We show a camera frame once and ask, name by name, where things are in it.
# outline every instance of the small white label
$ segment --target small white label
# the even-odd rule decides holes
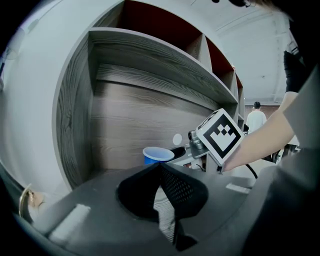
[[[182,142],[182,135],[177,133],[176,135],[173,136],[172,141],[173,141],[174,145],[176,145],[176,146],[180,145]]]
[[[246,187],[242,187],[242,186],[237,186],[237,185],[234,185],[232,183],[229,183],[228,185],[225,186],[227,189],[229,190],[233,190],[233,191],[237,191],[237,192],[240,192],[240,193],[243,193],[243,194],[249,194],[250,190],[249,188],[246,188]]]

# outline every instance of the forearm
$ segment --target forearm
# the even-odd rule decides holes
[[[291,104],[296,93],[286,93],[282,105],[267,122],[246,136],[236,151],[225,162],[224,170],[252,163],[282,149],[293,138],[294,131],[283,111]]]

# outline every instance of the white curved wall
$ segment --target white curved wall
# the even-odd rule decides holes
[[[119,0],[63,0],[25,36],[19,56],[5,70],[0,93],[0,160],[22,185],[38,191],[70,191],[57,154],[55,107],[61,82],[76,42],[98,17]],[[169,0],[140,2],[170,11],[205,33],[220,49],[207,23],[184,4]]]

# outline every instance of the blue plastic cup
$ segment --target blue plastic cup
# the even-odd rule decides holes
[[[145,165],[168,162],[175,157],[171,150],[156,146],[145,147],[142,153]]]

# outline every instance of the shelf compartment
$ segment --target shelf compartment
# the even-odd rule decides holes
[[[238,102],[239,102],[239,114],[241,116],[245,116],[245,98],[244,98],[244,92],[243,88],[238,87]]]
[[[244,117],[242,115],[238,114],[238,120],[239,121],[244,121],[245,119],[244,119]]]
[[[194,40],[185,50],[185,52],[197,61],[202,63],[209,71],[212,71],[209,47],[204,34]]]
[[[237,98],[212,72],[183,50],[136,31],[94,27],[89,31],[98,62],[146,71],[206,95],[217,103]]]

